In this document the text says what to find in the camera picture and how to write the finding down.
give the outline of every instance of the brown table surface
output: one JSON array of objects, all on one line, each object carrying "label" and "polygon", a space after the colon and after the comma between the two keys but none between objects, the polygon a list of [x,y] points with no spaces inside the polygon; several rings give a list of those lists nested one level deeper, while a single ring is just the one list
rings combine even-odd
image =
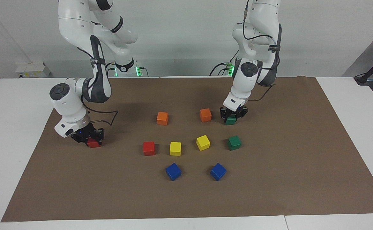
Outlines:
[{"label": "brown table surface", "polygon": [[[373,177],[315,78],[278,78],[249,113],[225,126],[219,107],[232,79],[113,79],[94,109],[120,111],[90,149],[59,137],[53,111],[2,221],[373,213]],[[266,88],[256,86],[253,98]],[[210,108],[211,122],[199,110]],[[169,125],[156,124],[159,111]],[[92,119],[111,115],[90,114]],[[200,152],[196,138],[211,147]],[[229,151],[226,140],[243,143]],[[157,155],[142,153],[155,141]],[[169,156],[171,141],[182,156]],[[169,180],[177,163],[182,176]],[[227,173],[216,182],[210,169]]]}]

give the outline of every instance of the colored block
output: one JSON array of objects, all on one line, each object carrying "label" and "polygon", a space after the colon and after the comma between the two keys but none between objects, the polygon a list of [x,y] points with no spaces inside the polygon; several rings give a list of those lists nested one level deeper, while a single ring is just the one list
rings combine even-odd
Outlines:
[{"label": "colored block", "polygon": [[168,125],[168,113],[167,112],[159,112],[158,113],[157,124]]},{"label": "colored block", "polygon": [[242,142],[240,141],[238,136],[234,136],[234,137],[229,138],[228,146],[231,151],[237,150],[237,149],[240,149],[240,147],[242,146]]},{"label": "colored block", "polygon": [[208,137],[204,135],[196,139],[196,145],[198,146],[200,151],[203,151],[211,146],[211,142],[209,141]]},{"label": "colored block", "polygon": [[213,176],[216,181],[222,179],[225,173],[226,169],[219,163],[217,163],[211,170],[211,176]]},{"label": "colored block", "polygon": [[153,141],[144,142],[143,152],[145,156],[154,156],[155,155],[155,143]]},{"label": "colored block", "polygon": [[171,142],[171,145],[169,147],[169,155],[171,155],[171,156],[181,156],[181,147],[182,147],[182,143]]},{"label": "colored block", "polygon": [[236,123],[236,121],[237,121],[236,116],[231,115],[230,117],[226,119],[225,125],[233,125]]},{"label": "colored block", "polygon": [[165,171],[172,181],[176,180],[181,175],[181,169],[175,163],[166,168]]},{"label": "colored block", "polygon": [[212,114],[210,109],[201,109],[199,112],[202,122],[209,122],[212,119]]},{"label": "colored block", "polygon": [[101,145],[100,145],[96,140],[94,140],[93,138],[88,138],[86,144],[87,144],[87,146],[89,146],[90,148],[98,148],[98,147],[101,147]]}]

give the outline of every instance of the white table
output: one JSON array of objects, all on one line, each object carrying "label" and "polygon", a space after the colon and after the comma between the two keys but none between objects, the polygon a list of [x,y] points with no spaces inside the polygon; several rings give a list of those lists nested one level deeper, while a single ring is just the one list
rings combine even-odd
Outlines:
[{"label": "white table", "polygon": [[[65,79],[0,80],[0,221],[52,111],[49,90]],[[373,92],[352,78],[318,78],[373,175]],[[0,223],[0,229],[365,230],[373,214]]]}]

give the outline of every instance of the blue cube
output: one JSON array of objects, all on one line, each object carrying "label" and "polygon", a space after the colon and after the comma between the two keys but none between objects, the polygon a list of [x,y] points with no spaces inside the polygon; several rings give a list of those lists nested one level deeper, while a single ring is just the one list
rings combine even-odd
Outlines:
[{"label": "blue cube", "polygon": [[217,163],[211,170],[211,175],[216,181],[219,181],[226,173],[226,169]]},{"label": "blue cube", "polygon": [[181,169],[175,163],[166,168],[165,171],[172,181],[176,180],[181,175]]}]

